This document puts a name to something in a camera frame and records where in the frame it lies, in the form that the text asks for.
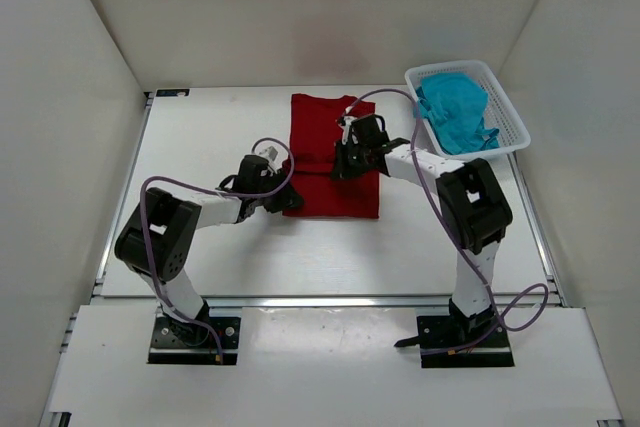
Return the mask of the red t shirt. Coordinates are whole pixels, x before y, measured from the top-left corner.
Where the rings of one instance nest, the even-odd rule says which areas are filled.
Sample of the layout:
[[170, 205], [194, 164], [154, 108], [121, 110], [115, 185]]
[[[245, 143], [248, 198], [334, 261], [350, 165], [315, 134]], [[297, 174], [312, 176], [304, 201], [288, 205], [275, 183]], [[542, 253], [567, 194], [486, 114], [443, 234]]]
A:
[[303, 198], [299, 208], [283, 212], [293, 218], [379, 218], [379, 174], [332, 180], [335, 143], [342, 138], [337, 123], [354, 96], [329, 99], [296, 93], [291, 96], [289, 148], [294, 158], [291, 185]]

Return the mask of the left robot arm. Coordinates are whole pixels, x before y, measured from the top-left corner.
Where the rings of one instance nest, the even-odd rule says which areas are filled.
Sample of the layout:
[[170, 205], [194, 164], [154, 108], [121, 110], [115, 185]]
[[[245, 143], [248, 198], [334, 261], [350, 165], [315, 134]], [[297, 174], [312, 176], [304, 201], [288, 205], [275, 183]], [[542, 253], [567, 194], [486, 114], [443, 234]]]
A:
[[152, 185], [169, 182], [167, 178], [148, 179], [141, 187], [138, 206], [116, 240], [115, 257], [149, 285], [170, 331], [190, 348], [223, 350], [209, 304], [185, 271], [196, 232], [240, 224], [260, 208], [278, 214], [304, 205], [291, 183], [291, 160], [276, 164], [276, 156], [273, 149], [248, 154], [238, 172], [223, 179], [218, 188], [193, 188], [188, 198]]

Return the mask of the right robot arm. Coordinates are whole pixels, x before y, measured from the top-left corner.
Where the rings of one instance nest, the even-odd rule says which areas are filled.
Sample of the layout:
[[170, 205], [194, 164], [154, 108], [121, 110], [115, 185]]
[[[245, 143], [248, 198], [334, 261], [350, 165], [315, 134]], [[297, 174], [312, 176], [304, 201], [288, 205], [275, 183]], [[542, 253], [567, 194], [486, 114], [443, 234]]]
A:
[[489, 163], [445, 159], [416, 148], [413, 139], [389, 137], [377, 114], [338, 120], [334, 180], [369, 172], [423, 188], [457, 250], [456, 281], [448, 315], [426, 333], [397, 342], [421, 345], [431, 355], [452, 355], [484, 341], [498, 320], [492, 292], [498, 248], [513, 220], [511, 208]]

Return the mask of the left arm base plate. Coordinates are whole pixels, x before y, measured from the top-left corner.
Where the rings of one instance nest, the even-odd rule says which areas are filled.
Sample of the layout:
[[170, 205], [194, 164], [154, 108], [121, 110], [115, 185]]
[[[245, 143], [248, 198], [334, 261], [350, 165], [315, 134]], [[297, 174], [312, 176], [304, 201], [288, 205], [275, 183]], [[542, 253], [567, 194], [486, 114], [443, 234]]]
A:
[[222, 355], [207, 329], [189, 332], [157, 310], [149, 341], [147, 363], [153, 365], [235, 366], [241, 334], [240, 309], [211, 309], [210, 324], [216, 331]]

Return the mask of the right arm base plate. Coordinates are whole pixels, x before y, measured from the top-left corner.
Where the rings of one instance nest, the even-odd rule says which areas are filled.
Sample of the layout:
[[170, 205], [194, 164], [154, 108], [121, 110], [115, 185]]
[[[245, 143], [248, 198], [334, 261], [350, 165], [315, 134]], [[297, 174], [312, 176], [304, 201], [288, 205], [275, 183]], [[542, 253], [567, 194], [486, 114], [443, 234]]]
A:
[[496, 323], [469, 335], [449, 316], [418, 316], [422, 369], [511, 368], [515, 360], [508, 333]]

